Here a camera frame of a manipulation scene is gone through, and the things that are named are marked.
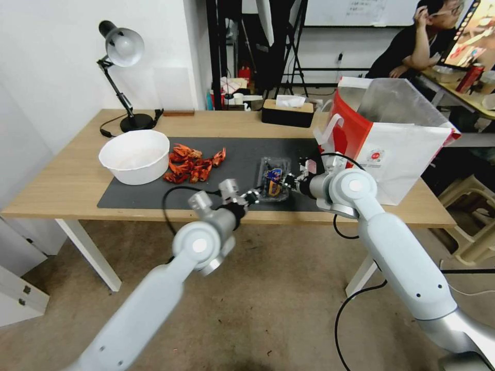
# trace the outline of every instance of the computer screen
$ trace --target computer screen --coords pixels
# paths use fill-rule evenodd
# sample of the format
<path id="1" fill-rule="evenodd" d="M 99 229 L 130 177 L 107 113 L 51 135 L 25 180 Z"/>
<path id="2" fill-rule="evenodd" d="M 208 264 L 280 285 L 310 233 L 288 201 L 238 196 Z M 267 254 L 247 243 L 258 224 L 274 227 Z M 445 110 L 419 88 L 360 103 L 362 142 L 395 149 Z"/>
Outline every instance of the computer screen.
<path id="1" fill-rule="evenodd" d="M 451 49 L 442 64 L 467 68 L 481 63 L 489 71 L 495 65 L 495 0 L 475 0 L 461 21 Z"/>

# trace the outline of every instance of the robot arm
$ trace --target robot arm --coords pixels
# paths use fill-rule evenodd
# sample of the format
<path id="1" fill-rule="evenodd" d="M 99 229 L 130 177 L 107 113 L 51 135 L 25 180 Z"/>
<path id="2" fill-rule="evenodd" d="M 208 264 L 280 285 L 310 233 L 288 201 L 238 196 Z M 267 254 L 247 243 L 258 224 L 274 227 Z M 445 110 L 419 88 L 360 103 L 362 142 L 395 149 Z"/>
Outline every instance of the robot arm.
<path id="1" fill-rule="evenodd" d="M 306 164 L 301 177 L 289 174 L 284 185 L 316 198 L 322 210 L 358 219 L 362 242 L 430 339 L 453 353 L 476 352 L 495 369 L 495 330 L 458 308 L 445 277 L 416 237 L 376 200 L 373 177 L 345 169 L 346 163 L 334 157 L 321 175 L 310 174 Z"/>
<path id="2" fill-rule="evenodd" d="M 194 271 L 213 272 L 235 245 L 233 231 L 248 206 L 258 203 L 252 190 L 239 196 L 235 181 L 219 186 L 224 204 L 217 210 L 205 192 L 189 204 L 200 221 L 185 225 L 174 238 L 174 259 L 159 265 L 141 281 L 81 356 L 65 371 L 128 369 L 182 297 L 183 284 Z"/>

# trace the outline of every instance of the black shirt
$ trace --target black shirt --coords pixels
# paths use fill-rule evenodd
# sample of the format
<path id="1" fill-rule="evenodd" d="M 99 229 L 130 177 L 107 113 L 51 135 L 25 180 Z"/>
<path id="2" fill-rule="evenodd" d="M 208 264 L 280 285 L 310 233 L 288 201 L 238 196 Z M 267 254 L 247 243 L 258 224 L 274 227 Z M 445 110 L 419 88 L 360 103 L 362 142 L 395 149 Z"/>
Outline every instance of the black shirt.
<path id="1" fill-rule="evenodd" d="M 435 54 L 443 54 L 454 39 L 456 29 L 441 31 L 437 34 L 433 43 L 430 45 L 430 58 Z M 405 57 L 410 56 L 416 47 L 416 26 L 412 25 L 400 31 L 390 43 L 388 49 L 378 57 L 371 66 L 370 72 L 366 75 L 368 78 L 389 77 L 390 72 L 402 64 Z M 401 77 L 412 77 L 417 72 L 413 69 L 408 70 Z"/>

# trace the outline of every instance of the table leg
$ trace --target table leg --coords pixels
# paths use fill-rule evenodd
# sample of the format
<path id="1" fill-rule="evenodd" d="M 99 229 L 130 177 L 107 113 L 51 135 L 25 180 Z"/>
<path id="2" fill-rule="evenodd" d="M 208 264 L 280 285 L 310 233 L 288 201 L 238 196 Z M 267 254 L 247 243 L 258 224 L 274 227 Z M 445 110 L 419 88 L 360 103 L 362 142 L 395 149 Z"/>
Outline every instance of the table leg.
<path id="1" fill-rule="evenodd" d="M 438 90 L 435 96 L 432 99 L 432 105 L 433 107 L 437 107 L 440 104 L 440 101 L 442 100 L 443 96 L 445 95 L 445 92 L 443 90 Z"/>
<path id="2" fill-rule="evenodd" d="M 366 259 L 361 264 L 356 274 L 352 278 L 351 282 L 345 288 L 345 293 L 347 297 L 361 290 L 366 282 L 371 278 L 375 270 L 377 269 L 375 261 L 371 258 L 371 255 L 368 254 Z"/>
<path id="3" fill-rule="evenodd" d="M 122 281 L 103 257 L 100 250 L 98 250 L 81 223 L 78 220 L 66 219 L 55 219 L 55 221 L 64 230 L 67 236 L 69 236 L 74 245 L 76 245 L 81 254 L 88 260 L 108 287 L 110 287 L 112 291 L 118 291 Z"/>

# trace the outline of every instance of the paper bag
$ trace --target paper bag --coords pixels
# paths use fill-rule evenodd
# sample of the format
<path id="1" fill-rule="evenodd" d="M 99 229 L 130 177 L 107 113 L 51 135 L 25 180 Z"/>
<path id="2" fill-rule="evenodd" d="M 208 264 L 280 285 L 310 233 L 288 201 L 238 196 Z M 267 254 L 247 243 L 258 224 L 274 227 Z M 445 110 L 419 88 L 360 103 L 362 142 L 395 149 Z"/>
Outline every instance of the paper bag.
<path id="1" fill-rule="evenodd" d="M 341 79 L 327 127 L 314 134 L 325 152 L 345 154 L 373 176 L 382 205 L 398 205 L 438 151 L 460 137 L 409 81 L 352 77 Z"/>

